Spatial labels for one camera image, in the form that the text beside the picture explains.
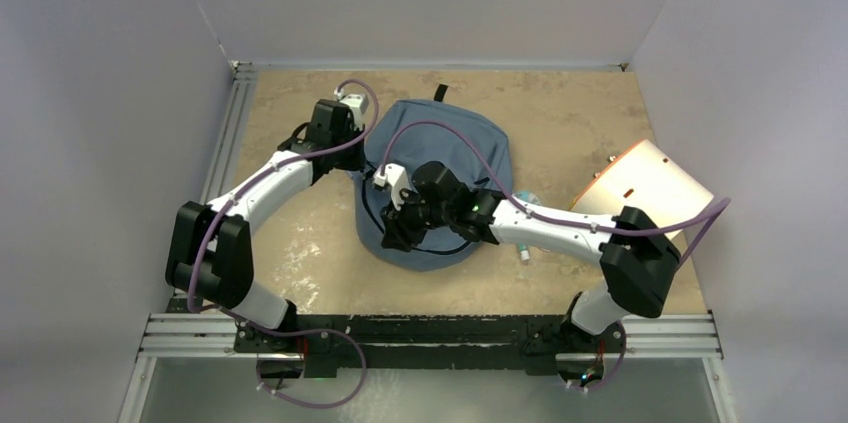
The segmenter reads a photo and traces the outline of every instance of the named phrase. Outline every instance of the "wall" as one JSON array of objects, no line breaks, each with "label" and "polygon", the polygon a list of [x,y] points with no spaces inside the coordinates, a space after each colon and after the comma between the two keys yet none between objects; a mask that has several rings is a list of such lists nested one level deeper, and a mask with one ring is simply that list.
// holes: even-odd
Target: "wall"
[{"label": "wall", "polygon": [[734,197],[695,257],[741,421],[848,413],[846,28],[848,0],[668,0],[634,58],[662,148]]},{"label": "wall", "polygon": [[230,59],[312,67],[630,60],[665,0],[201,0]]},{"label": "wall", "polygon": [[0,0],[0,407],[115,421],[227,66],[194,0]]}]

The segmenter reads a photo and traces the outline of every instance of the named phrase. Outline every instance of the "wooden tabletop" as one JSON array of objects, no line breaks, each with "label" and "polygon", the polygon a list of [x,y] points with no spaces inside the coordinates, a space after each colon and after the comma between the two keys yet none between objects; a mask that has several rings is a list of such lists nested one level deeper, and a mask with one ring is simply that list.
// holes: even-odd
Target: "wooden tabletop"
[{"label": "wooden tabletop", "polygon": [[[314,103],[350,77],[370,84],[381,113],[398,99],[432,98],[478,112],[510,138],[514,188],[545,206],[568,208],[606,158],[653,138],[635,75],[523,71],[268,71],[261,74],[236,181],[262,166]],[[685,244],[682,237],[675,240]],[[290,200],[253,240],[256,277],[303,313],[561,314],[599,269],[531,249],[485,245],[450,268],[413,272],[378,260],[359,242],[353,183],[332,172]],[[691,262],[677,274],[665,313],[703,313]]]}]

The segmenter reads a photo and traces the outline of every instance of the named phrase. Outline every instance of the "gray-blue fabric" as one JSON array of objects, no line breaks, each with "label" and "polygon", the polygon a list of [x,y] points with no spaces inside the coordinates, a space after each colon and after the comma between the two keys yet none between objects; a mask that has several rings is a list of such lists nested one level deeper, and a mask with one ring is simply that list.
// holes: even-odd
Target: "gray-blue fabric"
[{"label": "gray-blue fabric", "polygon": [[[485,117],[447,103],[432,100],[398,101],[368,137],[365,143],[365,157],[371,164],[378,166],[386,146],[397,130],[420,120],[442,121],[462,132],[486,156],[498,178],[512,191],[512,161],[506,133]],[[410,179],[415,170],[428,161],[442,162],[460,181],[471,188],[475,187],[475,182],[488,176],[483,165],[459,138],[444,128],[433,125],[419,125],[406,130],[389,155],[389,163],[403,165]],[[381,248],[383,234],[374,225],[362,203],[362,180],[363,175],[353,175],[356,231],[365,248],[381,260],[410,270],[429,271],[455,265],[468,258],[480,246],[480,243],[472,243],[465,250],[453,255],[434,255],[417,251],[404,253]],[[365,197],[380,226],[383,226],[380,211],[388,204],[389,194],[375,189],[370,179],[365,184]],[[476,187],[494,188],[494,185],[491,181],[486,181]],[[449,228],[439,228],[429,231],[419,248],[444,251],[457,248],[463,243],[465,240]]]}]

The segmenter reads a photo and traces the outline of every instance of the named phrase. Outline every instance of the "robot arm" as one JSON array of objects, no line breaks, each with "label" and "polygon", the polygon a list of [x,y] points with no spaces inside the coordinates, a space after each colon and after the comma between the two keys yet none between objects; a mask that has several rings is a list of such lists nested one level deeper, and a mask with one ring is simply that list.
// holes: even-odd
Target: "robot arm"
[{"label": "robot arm", "polygon": [[[254,280],[251,236],[290,198],[315,184],[330,170],[360,171],[364,168],[363,143],[337,153],[280,165],[293,157],[353,140],[364,130],[362,115],[367,107],[368,100],[362,95],[349,95],[340,101],[318,101],[311,121],[303,125],[306,129],[303,138],[293,135],[281,143],[262,168],[229,193],[207,205],[195,202],[183,205],[177,213],[171,238],[165,274],[168,284],[188,290],[204,234],[216,214],[235,200],[214,230],[214,239],[204,249],[197,296],[267,328],[293,323],[295,305]],[[270,175],[255,186],[247,186],[264,172]]]},{"label": "robot arm", "polygon": [[[411,179],[414,190],[402,167],[389,164],[384,170],[378,170],[374,178],[375,185],[391,187],[392,192],[391,203],[380,215],[386,225],[384,247],[410,251],[428,230],[448,226],[469,241],[522,243],[600,267],[604,281],[575,298],[563,322],[564,330],[576,327],[598,335],[625,315],[656,318],[662,313],[680,261],[680,253],[665,236],[624,237],[546,223],[526,215],[500,192],[470,190],[439,162],[425,163],[415,171]],[[533,213],[593,226],[657,227],[644,212],[632,207],[613,216],[521,204]]]}]

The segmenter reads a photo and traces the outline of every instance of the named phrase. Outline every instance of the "orange edge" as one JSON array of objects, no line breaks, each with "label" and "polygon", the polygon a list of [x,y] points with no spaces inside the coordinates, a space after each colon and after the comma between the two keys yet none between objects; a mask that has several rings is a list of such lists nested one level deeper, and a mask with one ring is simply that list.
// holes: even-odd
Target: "orange edge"
[{"label": "orange edge", "polygon": [[631,146],[630,146],[630,148],[628,148],[628,149],[624,150],[624,152],[622,152],[620,155],[618,155],[618,156],[615,158],[615,160],[613,160],[613,162],[612,162],[612,163],[610,163],[609,165],[607,165],[607,167],[606,167],[606,168],[604,168],[604,170],[603,170],[603,171],[601,171],[601,173],[598,175],[598,177],[597,177],[597,178],[593,178],[593,179],[592,179],[592,181],[591,181],[591,182],[589,182],[589,184],[588,184],[588,185],[586,185],[586,188],[583,188],[583,191],[581,191],[580,193],[578,193],[578,194],[577,194],[577,196],[575,196],[575,197],[574,197],[574,199],[573,199],[573,200],[571,200],[571,207],[569,208],[569,211],[570,211],[572,208],[574,208],[574,205],[576,205],[576,204],[577,204],[577,200],[579,200],[580,198],[583,198],[583,195],[585,195],[585,194],[586,194],[586,192],[587,192],[587,191],[589,191],[589,188],[591,188],[591,187],[592,187],[592,185],[594,185],[594,184],[595,184],[598,180],[600,180],[600,179],[601,179],[601,177],[602,177],[602,176],[604,176],[604,173],[606,173],[607,171],[609,171],[609,169],[610,169],[610,168],[612,168],[612,167],[613,167],[616,163],[618,163],[619,161],[621,161],[621,159],[622,159],[622,158],[624,158],[624,157],[625,157],[628,153],[630,153],[630,150],[632,150],[633,148],[636,148],[637,146],[641,145],[641,144],[642,144],[642,142],[644,142],[645,140],[647,140],[647,138],[642,138],[641,140],[637,141],[636,143],[633,143],[633,145],[631,145]]}]

